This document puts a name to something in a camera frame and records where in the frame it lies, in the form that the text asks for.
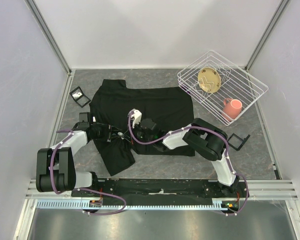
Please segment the black t-shirt garment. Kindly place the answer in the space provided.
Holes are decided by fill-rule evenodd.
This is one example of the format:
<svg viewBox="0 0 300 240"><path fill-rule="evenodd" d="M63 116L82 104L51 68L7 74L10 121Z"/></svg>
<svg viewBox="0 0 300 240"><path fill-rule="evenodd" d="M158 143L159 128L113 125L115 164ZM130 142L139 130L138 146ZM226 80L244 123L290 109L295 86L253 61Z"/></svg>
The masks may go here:
<svg viewBox="0 0 300 240"><path fill-rule="evenodd" d="M132 109L152 119L163 131L175 131L194 120L191 97L179 87L130 89L123 79L104 79L89 104L96 121L122 131L128 129L128 114ZM189 146L161 152L154 145L141 145L117 138L111 142L95 140L104 165L114 176L135 163L133 153L151 156L195 156Z"/></svg>

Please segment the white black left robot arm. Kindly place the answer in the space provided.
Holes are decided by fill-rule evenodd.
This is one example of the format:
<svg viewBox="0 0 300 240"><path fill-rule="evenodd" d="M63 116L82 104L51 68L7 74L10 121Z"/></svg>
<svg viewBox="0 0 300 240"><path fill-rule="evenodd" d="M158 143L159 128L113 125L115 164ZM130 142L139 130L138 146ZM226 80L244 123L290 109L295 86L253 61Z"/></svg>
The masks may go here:
<svg viewBox="0 0 300 240"><path fill-rule="evenodd" d="M90 112L81 112L79 121L72 129L59 130L58 133L67 133L67 136L59 143L37 152L36 189L41 193L56 194L82 189L89 197L96 196L100 191L96 173L76 171L74 156L91 140L110 143L116 137L121 137L122 130L97 122Z"/></svg>

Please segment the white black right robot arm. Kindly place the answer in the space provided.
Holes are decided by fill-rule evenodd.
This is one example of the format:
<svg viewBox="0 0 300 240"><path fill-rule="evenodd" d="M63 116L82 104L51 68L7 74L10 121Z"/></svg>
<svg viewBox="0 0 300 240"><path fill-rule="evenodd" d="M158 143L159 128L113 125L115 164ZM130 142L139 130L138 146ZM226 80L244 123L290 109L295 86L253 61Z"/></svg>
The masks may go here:
<svg viewBox="0 0 300 240"><path fill-rule="evenodd" d="M195 118L185 127L163 131L150 118L140 120L129 116L127 126L131 138L139 145L150 145L163 153L190 147L212 163L223 196L230 197L237 191L239 177L230 162L227 135L214 125Z"/></svg>

